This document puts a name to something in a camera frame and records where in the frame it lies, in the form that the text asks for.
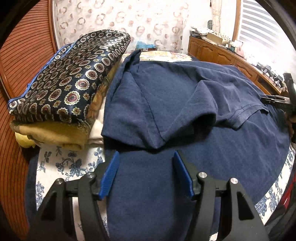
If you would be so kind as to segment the person right hand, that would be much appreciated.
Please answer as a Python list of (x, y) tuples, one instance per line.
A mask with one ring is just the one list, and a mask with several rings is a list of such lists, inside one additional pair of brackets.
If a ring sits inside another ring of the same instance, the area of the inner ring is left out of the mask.
[(288, 129), (289, 129), (289, 134), (290, 137), (292, 138), (294, 133), (295, 133), (295, 128), (293, 127), (293, 125), (296, 123), (296, 118), (295, 116), (288, 116), (287, 117), (287, 125), (288, 125)]

